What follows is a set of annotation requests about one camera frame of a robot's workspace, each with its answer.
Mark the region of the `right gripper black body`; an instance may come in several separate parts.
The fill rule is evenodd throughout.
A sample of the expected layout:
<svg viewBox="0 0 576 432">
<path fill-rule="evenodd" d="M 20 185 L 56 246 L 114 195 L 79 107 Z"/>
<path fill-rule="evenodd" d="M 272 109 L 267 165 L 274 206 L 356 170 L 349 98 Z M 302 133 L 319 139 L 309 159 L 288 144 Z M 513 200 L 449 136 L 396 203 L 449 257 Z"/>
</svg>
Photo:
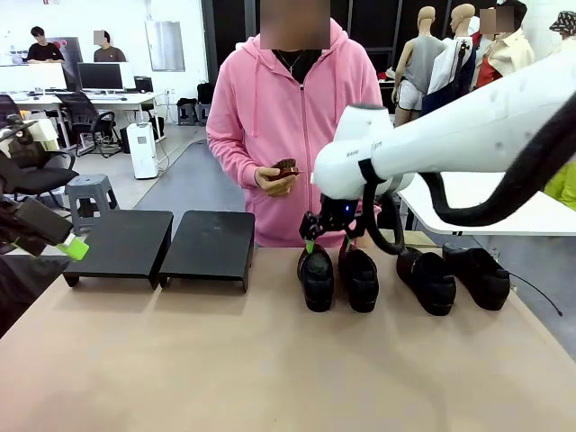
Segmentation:
<svg viewBox="0 0 576 432">
<path fill-rule="evenodd" d="M 358 200 L 333 199 L 320 196 L 319 225 L 322 228 L 347 228 L 358 215 Z"/>
</svg>

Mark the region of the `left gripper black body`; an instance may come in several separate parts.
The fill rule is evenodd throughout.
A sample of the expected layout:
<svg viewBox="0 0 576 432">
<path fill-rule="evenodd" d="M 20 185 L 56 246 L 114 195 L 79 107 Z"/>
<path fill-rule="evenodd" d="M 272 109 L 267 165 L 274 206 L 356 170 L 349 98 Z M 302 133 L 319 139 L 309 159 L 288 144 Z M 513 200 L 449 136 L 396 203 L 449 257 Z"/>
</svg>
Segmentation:
<svg viewBox="0 0 576 432">
<path fill-rule="evenodd" d="M 23 202 L 1 199 L 1 253 L 11 252 L 19 239 L 24 252 L 39 257 L 46 246 L 55 247 L 73 233 L 73 225 L 33 198 Z"/>
</svg>

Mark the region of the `person's right hand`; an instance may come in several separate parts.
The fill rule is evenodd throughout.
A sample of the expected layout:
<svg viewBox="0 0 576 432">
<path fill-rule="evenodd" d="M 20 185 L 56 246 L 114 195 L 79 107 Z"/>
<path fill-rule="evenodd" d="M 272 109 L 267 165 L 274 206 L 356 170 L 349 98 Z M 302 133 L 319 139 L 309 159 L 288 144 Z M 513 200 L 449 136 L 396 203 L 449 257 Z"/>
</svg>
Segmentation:
<svg viewBox="0 0 576 432">
<path fill-rule="evenodd" d="M 280 170 L 278 168 L 260 166 L 256 169 L 254 178 L 257 186 L 268 196 L 280 197 L 287 195 L 293 188 L 296 175 L 288 175 L 278 178 Z"/>
</svg>

